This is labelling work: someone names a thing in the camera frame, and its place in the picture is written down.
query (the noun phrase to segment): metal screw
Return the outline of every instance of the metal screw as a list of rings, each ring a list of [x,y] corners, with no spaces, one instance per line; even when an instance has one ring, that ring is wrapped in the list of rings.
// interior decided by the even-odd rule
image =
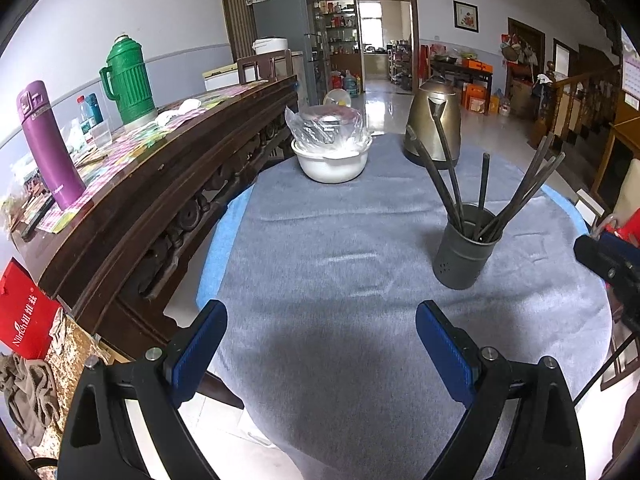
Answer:
[[[89,368],[89,370],[93,370],[95,367],[97,367],[99,362],[100,358],[97,355],[90,355],[84,362],[84,367]]]
[[[500,357],[500,352],[498,352],[495,348],[491,346],[485,346],[480,351],[480,355],[484,357],[487,361],[495,361],[498,357]]]
[[[547,368],[558,368],[558,361],[553,359],[550,355],[545,355],[542,358],[542,362]]]
[[[162,350],[157,346],[150,348],[145,353],[145,358],[147,361],[158,361],[159,358],[162,357]]]

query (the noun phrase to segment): round table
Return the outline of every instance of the round table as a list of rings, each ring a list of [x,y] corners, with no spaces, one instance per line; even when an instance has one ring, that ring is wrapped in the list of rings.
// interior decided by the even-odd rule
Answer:
[[[574,259],[572,206],[539,192],[476,284],[450,290],[431,269],[446,213],[401,142],[375,137],[363,173],[344,184],[308,179],[295,158],[260,174],[218,225],[201,278],[198,305],[228,309],[216,372],[307,480],[421,479],[444,448],[464,408],[417,336],[423,300],[510,360],[556,357],[572,395],[606,357],[609,306]],[[478,200],[481,165],[482,151],[463,146],[464,202]],[[487,207],[500,211],[521,179],[492,158]]]

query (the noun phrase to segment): picture frame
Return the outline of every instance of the picture frame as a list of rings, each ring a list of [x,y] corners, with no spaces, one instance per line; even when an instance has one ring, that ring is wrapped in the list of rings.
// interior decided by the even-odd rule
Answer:
[[[453,0],[454,27],[478,32],[478,7]]]

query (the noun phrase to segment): gray refrigerator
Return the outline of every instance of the gray refrigerator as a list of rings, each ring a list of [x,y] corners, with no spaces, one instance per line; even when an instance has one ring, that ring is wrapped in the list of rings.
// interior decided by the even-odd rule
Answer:
[[[318,0],[254,0],[251,6],[258,38],[287,38],[292,52],[302,52],[308,104],[322,104],[331,66]]]

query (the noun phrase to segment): clear plastic cup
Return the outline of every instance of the clear plastic cup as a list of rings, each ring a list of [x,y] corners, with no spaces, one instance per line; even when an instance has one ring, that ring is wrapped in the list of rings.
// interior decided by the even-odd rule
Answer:
[[[96,124],[89,130],[89,133],[94,139],[96,148],[103,148],[111,144],[111,131],[107,121]]]

